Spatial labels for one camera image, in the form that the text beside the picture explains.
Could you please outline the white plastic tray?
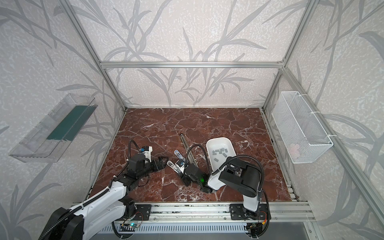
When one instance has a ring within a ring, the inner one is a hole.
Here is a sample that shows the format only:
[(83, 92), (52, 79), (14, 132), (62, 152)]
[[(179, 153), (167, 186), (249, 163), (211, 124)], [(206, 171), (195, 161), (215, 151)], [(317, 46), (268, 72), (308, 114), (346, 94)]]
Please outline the white plastic tray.
[(232, 142), (225, 137), (210, 139), (206, 143), (212, 171), (216, 171), (228, 157), (236, 156)]

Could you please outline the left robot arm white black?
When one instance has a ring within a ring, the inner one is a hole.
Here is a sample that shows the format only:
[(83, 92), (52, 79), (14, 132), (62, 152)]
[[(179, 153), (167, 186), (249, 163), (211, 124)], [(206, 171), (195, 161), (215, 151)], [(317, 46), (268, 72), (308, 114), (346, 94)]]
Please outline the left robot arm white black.
[(143, 221), (145, 215), (129, 193), (138, 187), (142, 178), (163, 170), (168, 160), (164, 156), (152, 159), (148, 151), (134, 155), (106, 188), (76, 206), (54, 211), (39, 238), (89, 240), (116, 220), (139, 217)]

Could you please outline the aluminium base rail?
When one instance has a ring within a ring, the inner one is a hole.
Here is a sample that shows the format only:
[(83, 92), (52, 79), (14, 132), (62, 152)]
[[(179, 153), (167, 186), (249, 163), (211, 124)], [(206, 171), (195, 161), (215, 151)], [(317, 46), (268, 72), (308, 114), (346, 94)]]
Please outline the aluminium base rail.
[(256, 213), (247, 214), (240, 203), (196, 202), (196, 203), (139, 203), (132, 214), (126, 214), (127, 206), (121, 202), (104, 210), (96, 210), (96, 204), (81, 207), (76, 212), (86, 223), (102, 226), (112, 221), (137, 224), (149, 223), (229, 223), (229, 222), (313, 222), (314, 214), (307, 202), (261, 203)]

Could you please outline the clear plastic wall bin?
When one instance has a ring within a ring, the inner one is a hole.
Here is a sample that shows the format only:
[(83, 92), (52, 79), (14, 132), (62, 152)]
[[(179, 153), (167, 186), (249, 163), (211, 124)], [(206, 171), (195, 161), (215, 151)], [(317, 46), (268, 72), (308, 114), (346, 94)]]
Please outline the clear plastic wall bin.
[(67, 94), (9, 155), (23, 163), (56, 163), (98, 105), (94, 97)]

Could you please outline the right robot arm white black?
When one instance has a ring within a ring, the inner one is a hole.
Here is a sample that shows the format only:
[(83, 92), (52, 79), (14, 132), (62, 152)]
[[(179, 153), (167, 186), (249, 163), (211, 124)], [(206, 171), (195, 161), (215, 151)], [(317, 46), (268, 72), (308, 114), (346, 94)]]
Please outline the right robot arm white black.
[(185, 165), (184, 174), (200, 186), (204, 193), (212, 193), (229, 186), (243, 195), (246, 210), (257, 212), (262, 200), (265, 179), (260, 161), (248, 155), (227, 157), (217, 170), (207, 175), (195, 165)]

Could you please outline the aluminium cage frame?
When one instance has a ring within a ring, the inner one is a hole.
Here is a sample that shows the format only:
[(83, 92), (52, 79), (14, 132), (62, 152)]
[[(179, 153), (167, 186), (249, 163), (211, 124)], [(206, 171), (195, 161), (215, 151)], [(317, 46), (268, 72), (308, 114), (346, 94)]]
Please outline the aluminium cage frame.
[(363, 170), (360, 169), (357, 162), (353, 159), (352, 155), (348, 152), (345, 145), (342, 143), (339, 136), (336, 135), (335, 131), (332, 127), (327, 123), (325, 117), (321, 115), (318, 107), (312, 101), (312, 99), (308, 96), (305, 89), (298, 82), (297, 78), (293, 75), (292, 71), (288, 68), (288, 63), (290, 58), (293, 55), (293, 52), (299, 43), (299, 39), (304, 34), (304, 29), (308, 26), (310, 19), (312, 18), (318, 1), (308, 1), (304, 15), (302, 16), (299, 26), (294, 34), (293, 40), (289, 46), (288, 52), (283, 60), (280, 62), (102, 62), (97, 56), (96, 50), (92, 46), (92, 43), (89, 37), (86, 34), (77, 14), (75, 12), (74, 7), (71, 5), (70, 1), (59, 1), (60, 8), (63, 14), (68, 17), (70, 23), (78, 34), (80, 40), (84, 44), (86, 50), (91, 55), (91, 58), (96, 65), (96, 71), (102, 75), (104, 82), (108, 85), (110, 90), (113, 92), (114, 96), (119, 100), (120, 105), (123, 109), (126, 108), (122, 97), (117, 92), (117, 88), (114, 86), (109, 76), (107, 75), (105, 68), (103, 68), (103, 64), (107, 66), (107, 68), (194, 68), (194, 69), (203, 69), (203, 68), (240, 68), (240, 69), (256, 69), (256, 68), (273, 68), (278, 69), (278, 75), (274, 80), (272, 85), (272, 90), (275, 90), (281, 77), (285, 76), (287, 81), (290, 83), (290, 86), (298, 91), (302, 96), (304, 101), (308, 104), (308, 106), (317, 112), (317, 117), (320, 124), (324, 127), (326, 133), (333, 135), (334, 146), (333, 151), (337, 156), (339, 162), (345, 169), (345, 172), (349, 175), (350, 179), (353, 181), (357, 189), (360, 191), (361, 196), (366, 201), (367, 205), (371, 208), (372, 212), (375, 214), (376, 218), (380, 221), (384, 221), (384, 200), (380, 196), (379, 192), (374, 188), (372, 182), (368, 179), (368, 177), (363, 173)]

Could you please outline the pink item in basket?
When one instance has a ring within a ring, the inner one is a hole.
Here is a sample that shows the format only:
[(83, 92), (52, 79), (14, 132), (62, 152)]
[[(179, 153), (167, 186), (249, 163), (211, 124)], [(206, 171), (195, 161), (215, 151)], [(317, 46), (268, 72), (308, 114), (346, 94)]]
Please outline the pink item in basket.
[(298, 144), (290, 144), (288, 148), (288, 152), (293, 160), (296, 160), (300, 157), (300, 145)]

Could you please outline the blue staple remover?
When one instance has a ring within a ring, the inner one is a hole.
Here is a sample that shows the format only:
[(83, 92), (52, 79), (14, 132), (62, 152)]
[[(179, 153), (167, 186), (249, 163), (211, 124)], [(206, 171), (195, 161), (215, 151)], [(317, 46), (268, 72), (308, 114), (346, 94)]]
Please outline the blue staple remover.
[(181, 153), (178, 150), (174, 150), (174, 154), (182, 161), (185, 160), (185, 158), (181, 155)]

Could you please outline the grey staple strips pile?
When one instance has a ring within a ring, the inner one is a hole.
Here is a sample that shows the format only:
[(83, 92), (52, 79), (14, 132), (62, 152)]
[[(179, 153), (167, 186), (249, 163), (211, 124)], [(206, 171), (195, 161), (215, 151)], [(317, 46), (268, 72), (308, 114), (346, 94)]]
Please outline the grey staple strips pile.
[(212, 155), (214, 157), (224, 157), (225, 159), (228, 157), (227, 155), (228, 149), (227, 148), (219, 148), (219, 149), (214, 149), (212, 150)]

